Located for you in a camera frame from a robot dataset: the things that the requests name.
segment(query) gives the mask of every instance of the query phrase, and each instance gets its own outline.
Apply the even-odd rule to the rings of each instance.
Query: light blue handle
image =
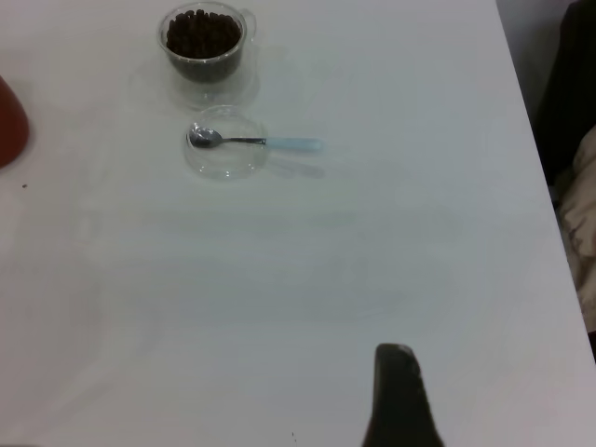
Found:
[[[265,145],[277,149],[318,152],[323,149],[323,142],[316,138],[267,138]]]

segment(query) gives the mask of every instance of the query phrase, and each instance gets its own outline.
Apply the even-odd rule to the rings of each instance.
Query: dark fabric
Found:
[[[534,132],[547,182],[571,166],[581,139],[596,125],[596,0],[567,9],[561,43]]]

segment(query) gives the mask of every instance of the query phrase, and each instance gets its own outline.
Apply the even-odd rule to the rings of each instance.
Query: black object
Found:
[[[187,11],[169,22],[166,46],[170,51],[196,61],[169,56],[178,72],[194,82],[214,83],[226,79],[240,65],[241,48],[220,61],[217,58],[233,49],[242,38],[240,25],[231,16]]]
[[[596,125],[596,0],[567,8],[561,43],[540,105],[534,135],[547,182],[573,163]]]
[[[443,447],[420,366],[408,346],[376,348],[373,394],[363,447]]]

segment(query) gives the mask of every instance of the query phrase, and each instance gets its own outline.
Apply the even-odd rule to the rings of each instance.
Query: spoon handle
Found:
[[[262,144],[277,149],[291,149],[304,152],[318,152],[323,148],[323,142],[316,138],[228,138],[224,141]]]

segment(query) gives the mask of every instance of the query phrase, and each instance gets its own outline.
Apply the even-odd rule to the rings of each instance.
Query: glass cup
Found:
[[[187,11],[202,9],[206,13],[224,14],[232,17],[241,31],[237,44],[221,56],[209,59],[192,59],[180,56],[171,51],[168,46],[168,30],[171,20]],[[213,84],[225,80],[236,71],[242,59],[242,50],[247,40],[252,41],[256,33],[256,18],[247,9],[236,10],[229,5],[217,2],[189,3],[176,7],[161,21],[157,30],[157,41],[166,52],[169,62],[176,71],[189,81],[198,84]]]

